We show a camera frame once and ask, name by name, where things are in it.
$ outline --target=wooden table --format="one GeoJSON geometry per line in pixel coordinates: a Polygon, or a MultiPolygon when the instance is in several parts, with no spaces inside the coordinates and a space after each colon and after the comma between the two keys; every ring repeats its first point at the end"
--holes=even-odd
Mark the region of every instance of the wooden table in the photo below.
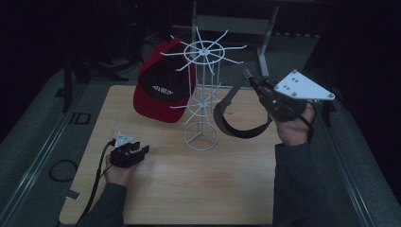
{"type": "MultiPolygon", "coordinates": [[[[71,186],[81,196],[78,201],[66,199],[60,214],[62,223],[77,222],[89,200],[100,154],[119,131],[133,136],[141,147],[150,145],[146,160],[132,176],[124,212],[127,224],[271,223],[273,147],[279,143],[274,123],[248,140],[219,131],[214,148],[196,151],[183,140],[190,112],[186,110],[174,124],[146,118],[132,107],[134,89],[111,87],[71,186]]],[[[223,98],[227,92],[220,89],[218,96],[223,98]]],[[[243,130],[267,120],[253,90],[240,90],[226,113],[226,119],[243,130]]],[[[104,184],[103,178],[95,201],[104,184]]]]}

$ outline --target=sleeve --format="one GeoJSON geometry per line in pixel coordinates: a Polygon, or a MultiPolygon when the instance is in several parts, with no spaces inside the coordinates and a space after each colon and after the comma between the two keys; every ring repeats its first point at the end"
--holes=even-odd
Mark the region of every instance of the sleeve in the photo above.
{"type": "Polygon", "coordinates": [[[123,210],[126,195],[126,187],[116,183],[106,183],[94,208],[79,222],[78,226],[124,226],[123,210]]]}
{"type": "Polygon", "coordinates": [[[338,226],[308,143],[276,145],[273,226],[338,226]]]}

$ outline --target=metal bracket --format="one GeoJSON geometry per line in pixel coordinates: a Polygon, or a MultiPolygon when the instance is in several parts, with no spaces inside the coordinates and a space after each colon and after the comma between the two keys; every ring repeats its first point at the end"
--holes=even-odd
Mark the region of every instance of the metal bracket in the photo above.
{"type": "Polygon", "coordinates": [[[118,132],[117,138],[115,139],[114,147],[115,148],[119,148],[119,147],[121,147],[123,145],[128,144],[132,140],[133,140],[132,136],[128,136],[128,135],[125,135],[125,134],[123,134],[121,132],[118,132]]]}
{"type": "Polygon", "coordinates": [[[289,73],[274,87],[274,90],[294,99],[334,100],[336,97],[297,70],[289,73]]]}

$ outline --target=wire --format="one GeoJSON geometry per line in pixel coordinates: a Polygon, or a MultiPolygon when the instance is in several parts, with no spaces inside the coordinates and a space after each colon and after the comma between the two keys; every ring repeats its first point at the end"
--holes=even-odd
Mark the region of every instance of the wire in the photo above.
{"type": "Polygon", "coordinates": [[[103,173],[100,175],[100,178],[103,177],[103,175],[109,170],[113,165],[107,167],[106,169],[103,170],[103,173]]]}
{"type": "Polygon", "coordinates": [[[107,143],[106,146],[104,147],[103,151],[101,152],[99,166],[98,166],[97,172],[96,172],[95,183],[94,183],[94,186],[92,187],[91,197],[88,200],[88,203],[86,204],[85,210],[82,212],[82,215],[80,216],[76,226],[78,226],[79,222],[83,219],[83,217],[86,216],[86,214],[88,214],[89,209],[91,209],[92,203],[93,203],[93,201],[95,199],[95,195],[96,195],[97,187],[98,187],[98,184],[99,184],[99,180],[100,180],[100,177],[101,177],[100,173],[101,173],[101,166],[103,164],[104,154],[106,153],[107,148],[110,145],[113,145],[114,143],[115,143],[115,139],[110,141],[109,143],[107,143]]]}
{"type": "Polygon", "coordinates": [[[58,179],[58,178],[56,178],[56,177],[53,175],[53,169],[54,169],[57,165],[62,164],[62,163],[69,163],[69,164],[73,165],[73,166],[74,166],[74,169],[75,169],[75,172],[77,173],[77,171],[78,171],[78,166],[77,166],[77,164],[74,163],[74,162],[71,161],[71,160],[63,159],[63,160],[60,160],[60,161],[58,161],[57,163],[55,163],[52,167],[50,167],[50,169],[49,169],[49,171],[48,171],[48,175],[49,175],[50,179],[53,180],[53,181],[55,181],[55,182],[60,182],[60,183],[65,183],[65,182],[71,182],[71,181],[73,181],[73,180],[74,180],[74,177],[73,177],[73,178],[69,178],[69,179],[58,179]]]}

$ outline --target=wire display rack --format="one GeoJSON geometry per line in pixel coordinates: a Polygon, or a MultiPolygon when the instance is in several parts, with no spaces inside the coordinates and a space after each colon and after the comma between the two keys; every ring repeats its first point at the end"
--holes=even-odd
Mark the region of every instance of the wire display rack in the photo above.
{"type": "Polygon", "coordinates": [[[234,64],[240,64],[243,61],[234,61],[225,57],[227,50],[243,49],[246,45],[239,47],[223,47],[218,42],[227,34],[226,30],[215,41],[204,41],[196,27],[198,40],[192,44],[184,44],[185,49],[181,53],[161,53],[165,56],[182,55],[186,58],[187,64],[177,71],[185,68],[189,69],[190,64],[195,64],[197,69],[201,67],[201,75],[196,70],[196,89],[194,94],[189,98],[188,104],[185,106],[176,106],[171,108],[187,108],[192,114],[184,122],[187,125],[196,116],[198,120],[187,126],[184,131],[185,143],[194,150],[209,150],[218,143],[218,131],[211,123],[210,117],[213,114],[213,108],[218,99],[217,93],[221,85],[220,80],[220,63],[221,61],[229,61],[234,64]],[[210,81],[206,81],[206,76],[210,76],[210,81]]]}

